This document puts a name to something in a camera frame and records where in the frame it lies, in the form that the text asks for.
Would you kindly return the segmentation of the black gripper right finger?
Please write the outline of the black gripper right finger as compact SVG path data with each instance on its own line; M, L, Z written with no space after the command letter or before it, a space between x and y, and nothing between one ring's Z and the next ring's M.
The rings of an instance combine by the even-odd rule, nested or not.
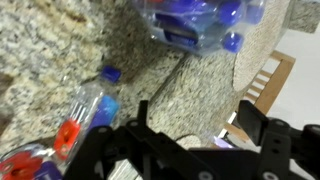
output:
M290 169L293 160L315 180L320 179L320 126L301 130L279 118L268 118L248 100L241 100L237 121L249 139L261 147L257 177L262 180L304 180Z

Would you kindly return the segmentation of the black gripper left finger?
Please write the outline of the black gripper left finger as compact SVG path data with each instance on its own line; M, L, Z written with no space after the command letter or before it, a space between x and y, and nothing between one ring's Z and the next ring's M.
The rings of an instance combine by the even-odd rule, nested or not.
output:
M138 114L112 129L89 131L69 164L63 180L107 180L118 161L127 160L144 180L214 180L214 171L194 153L185 150L147 124L148 102Z

